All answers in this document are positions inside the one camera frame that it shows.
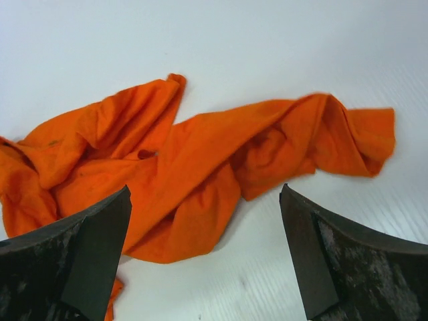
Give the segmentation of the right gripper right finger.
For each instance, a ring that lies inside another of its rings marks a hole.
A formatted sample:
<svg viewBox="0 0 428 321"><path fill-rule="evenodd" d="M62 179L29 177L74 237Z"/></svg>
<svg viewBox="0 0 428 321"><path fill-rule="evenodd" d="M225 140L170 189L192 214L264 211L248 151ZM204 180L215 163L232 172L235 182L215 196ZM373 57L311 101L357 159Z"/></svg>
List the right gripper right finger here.
<svg viewBox="0 0 428 321"><path fill-rule="evenodd" d="M280 209L307 320L426 320L427 246L333 213L288 185Z"/></svg>

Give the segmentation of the orange t-shirt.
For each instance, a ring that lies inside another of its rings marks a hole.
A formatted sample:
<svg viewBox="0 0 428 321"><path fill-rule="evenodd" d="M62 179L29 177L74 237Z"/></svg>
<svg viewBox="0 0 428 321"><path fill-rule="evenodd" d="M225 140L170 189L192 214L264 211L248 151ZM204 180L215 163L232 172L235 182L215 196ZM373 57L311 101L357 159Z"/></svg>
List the orange t-shirt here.
<svg viewBox="0 0 428 321"><path fill-rule="evenodd" d="M209 253L240 199L320 169L375 177L395 147L392 108L349 110L330 94L268 100L176 123L171 74L1 139L1 204L15 237L128 187L123 254L173 263Z"/></svg>

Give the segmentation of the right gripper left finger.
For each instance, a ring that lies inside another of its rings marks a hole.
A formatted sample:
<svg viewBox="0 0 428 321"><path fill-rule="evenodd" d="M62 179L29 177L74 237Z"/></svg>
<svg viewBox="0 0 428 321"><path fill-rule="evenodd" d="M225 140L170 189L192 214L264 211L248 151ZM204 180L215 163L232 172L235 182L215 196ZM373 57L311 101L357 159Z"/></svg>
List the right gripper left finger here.
<svg viewBox="0 0 428 321"><path fill-rule="evenodd" d="M2 320L103 320L130 221L130 190L1 242Z"/></svg>

